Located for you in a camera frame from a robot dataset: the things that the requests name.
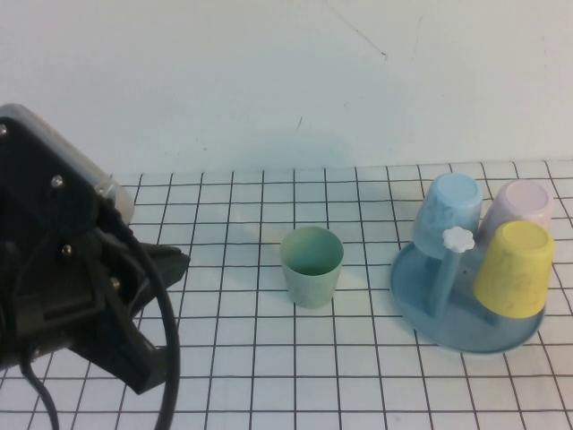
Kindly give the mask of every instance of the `white wall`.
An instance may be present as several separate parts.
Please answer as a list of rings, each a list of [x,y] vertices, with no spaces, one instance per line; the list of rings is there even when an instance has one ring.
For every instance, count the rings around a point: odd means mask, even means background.
[[[5,0],[8,101],[110,171],[573,157],[573,2]]]

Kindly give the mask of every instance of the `green cup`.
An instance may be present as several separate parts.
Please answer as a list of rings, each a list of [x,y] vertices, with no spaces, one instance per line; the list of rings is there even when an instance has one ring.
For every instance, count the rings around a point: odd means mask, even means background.
[[[280,244],[280,259],[291,299],[299,306],[326,305],[337,286],[344,247],[320,227],[298,228]]]

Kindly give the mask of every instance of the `black cable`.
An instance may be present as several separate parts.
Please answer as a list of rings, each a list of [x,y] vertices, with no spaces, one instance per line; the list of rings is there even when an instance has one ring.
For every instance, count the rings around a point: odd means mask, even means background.
[[[133,236],[131,229],[121,220],[119,212],[106,204],[102,204],[101,215],[105,221],[107,221],[107,226],[112,230],[110,232],[127,246],[133,253],[135,259],[141,264],[143,271],[145,271],[145,274],[150,280],[151,290],[158,300],[167,344],[167,370],[163,400],[161,401],[161,408],[159,409],[155,430],[167,430],[171,427],[173,415],[175,414],[177,393],[179,392],[179,376],[181,372],[179,333],[177,331],[173,307],[171,306],[171,301],[163,285],[163,280],[153,265],[153,261],[145,252],[140,242]]]
[[[44,403],[47,415],[50,418],[50,423],[52,424],[52,430],[60,430],[60,423],[57,419],[57,410],[54,400],[44,384],[34,374],[32,366],[30,365],[30,360],[27,357],[20,362],[20,371],[24,379],[28,381],[34,390],[36,390],[42,403]]]

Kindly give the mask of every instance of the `table surface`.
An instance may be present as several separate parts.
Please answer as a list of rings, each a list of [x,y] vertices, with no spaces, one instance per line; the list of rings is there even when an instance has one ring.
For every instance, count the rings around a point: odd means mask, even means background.
[[[483,186],[483,211],[516,177],[537,179],[558,199],[547,315],[506,354],[437,347],[392,303],[390,264],[432,179],[450,171]],[[137,237],[191,256],[169,293],[182,344],[174,429],[573,428],[573,161],[114,178],[136,201]],[[313,311],[288,299],[277,254],[288,231],[308,224],[345,244],[336,295]],[[135,323],[164,344],[156,303]],[[136,396],[67,350],[33,366],[63,429],[155,424],[163,386]],[[16,368],[0,381],[0,428],[49,428]]]

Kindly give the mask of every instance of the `pink cup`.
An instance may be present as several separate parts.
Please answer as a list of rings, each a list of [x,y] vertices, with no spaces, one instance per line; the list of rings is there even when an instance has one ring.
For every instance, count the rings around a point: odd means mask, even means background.
[[[548,228],[552,213],[553,198],[545,187],[528,179],[512,181],[498,192],[477,231],[475,242],[485,251],[495,230],[509,221],[526,220]]]

